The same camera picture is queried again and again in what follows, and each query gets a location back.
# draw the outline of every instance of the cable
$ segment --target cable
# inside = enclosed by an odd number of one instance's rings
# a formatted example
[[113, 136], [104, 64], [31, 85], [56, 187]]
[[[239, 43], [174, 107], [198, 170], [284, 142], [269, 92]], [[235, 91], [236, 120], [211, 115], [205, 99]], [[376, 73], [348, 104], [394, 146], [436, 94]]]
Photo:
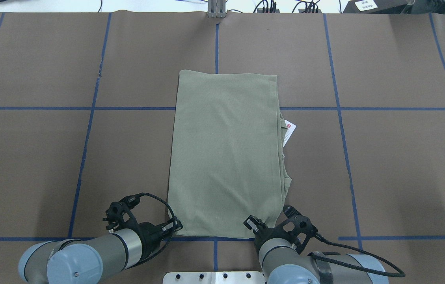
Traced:
[[253, 13], [255, 13], [255, 11], [257, 11], [257, 7], [259, 7], [259, 4], [263, 4], [263, 12], [264, 12], [264, 2], [268, 3], [268, 0], [261, 0], [259, 3], [257, 3], [257, 5], [255, 5], [255, 9], [253, 11]]
[[[175, 214], [173, 213], [172, 208], [170, 207], [170, 205], [166, 201], [164, 201], [161, 198], [155, 196], [154, 194], [150, 194], [150, 193], [147, 193], [147, 192], [142, 192], [142, 193], [138, 194], [138, 198], [140, 198], [141, 196], [149, 196], [149, 197], [152, 197], [152, 198], [156, 199], [157, 201], [163, 203], [166, 206], [166, 208], [168, 208], [168, 210], [170, 211], [171, 217], [175, 218]], [[142, 261], [139, 261], [138, 263], [134, 264], [133, 266], [130, 266], [129, 268], [132, 268], [132, 267], [138, 266], [140, 264], [143, 264], [143, 263], [153, 259], [154, 257], [158, 256], [158, 254], [160, 254], [168, 246], [168, 244], [170, 243], [172, 237], [173, 237], [173, 234], [170, 235], [170, 237], [166, 240], [166, 243], [164, 244], [164, 246], [162, 246], [156, 253], [154, 253], [153, 255], [151, 255], [150, 257], [148, 257], [148, 258], [146, 258], [146, 259], [144, 259]]]
[[298, 3], [296, 3], [296, 6], [294, 6], [294, 9], [292, 9], [292, 12], [291, 12], [291, 13], [294, 13], [294, 11], [296, 10], [296, 7], [297, 7], [299, 4], [301, 4], [301, 3], [305, 3], [305, 11], [306, 11], [307, 8], [308, 8], [308, 2], [306, 2], [306, 1], [298, 1]]
[[322, 237], [321, 234], [319, 234], [319, 233], [315, 234], [315, 238], [318, 239], [319, 241], [321, 241], [322, 243], [328, 244], [330, 246], [335, 246], [335, 247], [355, 250], [356, 252], [360, 252], [360, 253], [363, 253], [363, 254], [366, 254], [366, 255], [370, 255], [370, 256], [378, 259], [379, 261], [383, 261], [383, 262], [387, 263], [390, 267], [394, 268], [398, 273], [387, 273], [385, 271], [379, 271], [379, 270], [375, 270], [375, 269], [365, 268], [365, 267], [362, 267], [362, 266], [353, 265], [353, 264], [350, 264], [350, 263], [346, 263], [346, 262], [330, 259], [330, 258], [327, 258], [327, 257], [316, 256], [314, 254], [309, 255], [313, 259], [318, 259], [318, 260], [321, 260], [321, 261], [333, 263], [333, 264], [344, 266], [344, 267], [347, 267], [347, 268], [363, 271], [365, 273], [372, 273], [372, 274], [382, 275], [382, 276], [387, 276], [387, 277], [405, 277], [406, 276], [404, 271], [402, 271], [401, 269], [399, 269], [399, 267], [395, 266], [392, 262], [386, 260], [383, 257], [379, 257], [377, 255], [369, 253], [369, 252], [367, 252], [365, 250], [361, 250], [359, 248], [355, 248], [355, 247], [351, 247], [351, 246], [347, 246], [347, 245], [343, 245], [343, 244], [332, 243], [332, 242], [326, 240], [324, 237]]
[[[190, 0], [175, 0], [175, 1], [185, 1], [185, 2], [190, 2]], [[199, 1], [208, 3], [208, 0], [199, 0]]]
[[311, 2], [310, 6], [312, 7], [312, 9], [308, 9], [308, 11], [311, 11], [311, 13], [318, 13], [318, 5], [317, 3], [320, 2], [320, 0], [317, 0], [317, 2]]
[[310, 13], [310, 9], [312, 9], [313, 5], [314, 5], [314, 3], [310, 2], [310, 4], [306, 7], [306, 9], [303, 11], [303, 13]]

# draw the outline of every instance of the olive green cloth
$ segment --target olive green cloth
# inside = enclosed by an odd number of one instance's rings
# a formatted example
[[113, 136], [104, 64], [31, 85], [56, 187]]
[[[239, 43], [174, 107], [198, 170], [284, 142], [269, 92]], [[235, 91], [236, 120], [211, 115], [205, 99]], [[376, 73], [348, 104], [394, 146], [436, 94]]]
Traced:
[[277, 77], [180, 72], [168, 203], [181, 235], [253, 237], [249, 215], [274, 226], [291, 179]]

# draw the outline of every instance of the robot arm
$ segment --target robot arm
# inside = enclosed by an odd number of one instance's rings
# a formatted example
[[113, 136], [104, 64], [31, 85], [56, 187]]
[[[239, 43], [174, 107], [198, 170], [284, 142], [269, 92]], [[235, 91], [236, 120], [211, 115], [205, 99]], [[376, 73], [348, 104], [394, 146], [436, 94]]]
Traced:
[[[138, 223], [131, 210], [142, 196], [166, 205], [172, 218], [159, 225]], [[151, 260], [163, 251], [173, 234], [182, 229], [170, 206], [148, 193], [112, 202], [105, 214], [107, 235], [88, 241], [47, 241], [28, 248], [19, 261], [21, 278], [31, 284], [96, 284]], [[166, 244], [159, 248], [164, 239]]]
[[[388, 284], [388, 277], [405, 276], [401, 269], [379, 256], [327, 241], [309, 218], [292, 206], [285, 205], [283, 212], [288, 219], [276, 228], [268, 228], [254, 216], [249, 216], [244, 222], [255, 234], [255, 249], [268, 284]], [[286, 232], [283, 227], [289, 223], [293, 223], [294, 228]], [[303, 242], [298, 238], [300, 234], [305, 234]], [[328, 245], [363, 254], [312, 252], [307, 257], [301, 257], [300, 253], [313, 237]], [[386, 273], [379, 260], [398, 273]]]

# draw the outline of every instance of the white sticker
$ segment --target white sticker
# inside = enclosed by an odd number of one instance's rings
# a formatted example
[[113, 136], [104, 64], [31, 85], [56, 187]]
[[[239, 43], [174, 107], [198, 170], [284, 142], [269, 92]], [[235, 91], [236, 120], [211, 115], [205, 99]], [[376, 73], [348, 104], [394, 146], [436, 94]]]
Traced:
[[287, 132], [285, 133], [284, 145], [282, 147], [285, 146], [285, 144], [287, 143], [287, 140], [289, 140], [289, 137], [294, 132], [294, 129], [296, 129], [296, 125], [294, 125], [292, 122], [289, 122], [289, 121], [286, 120], [285, 124], [287, 124]]
[[357, 6], [357, 9], [359, 9], [359, 11], [366, 11], [366, 10], [378, 8], [378, 6], [375, 4], [375, 1], [373, 1], [373, 0], [363, 0], [363, 1], [356, 2], [356, 6]]

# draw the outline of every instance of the black device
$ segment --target black device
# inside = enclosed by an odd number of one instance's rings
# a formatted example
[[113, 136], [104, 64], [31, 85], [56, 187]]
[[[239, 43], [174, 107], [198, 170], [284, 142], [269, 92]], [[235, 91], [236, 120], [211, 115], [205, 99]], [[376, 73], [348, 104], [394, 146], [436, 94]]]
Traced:
[[361, 11], [356, 3], [362, 1], [350, 0], [343, 14], [445, 14], [445, 0], [372, 0], [376, 8]]
[[[387, 277], [404, 277], [405, 273], [390, 261], [359, 248], [333, 243], [318, 233], [310, 219], [290, 205], [283, 207], [287, 220], [275, 228], [259, 218], [249, 216], [244, 225], [255, 234], [254, 246], [268, 284], [375, 284]], [[294, 228], [286, 231], [284, 226]], [[342, 247], [361, 255], [336, 252], [312, 252], [300, 257], [309, 240], [315, 238], [330, 246]], [[397, 273], [385, 272], [382, 261]]]
[[[158, 225], [138, 223], [131, 210], [143, 196], [163, 203], [171, 218]], [[96, 284], [153, 259], [182, 229], [168, 203], [144, 192], [112, 202], [105, 214], [109, 234], [87, 241], [66, 239], [33, 245], [19, 260], [19, 276], [33, 284]]]

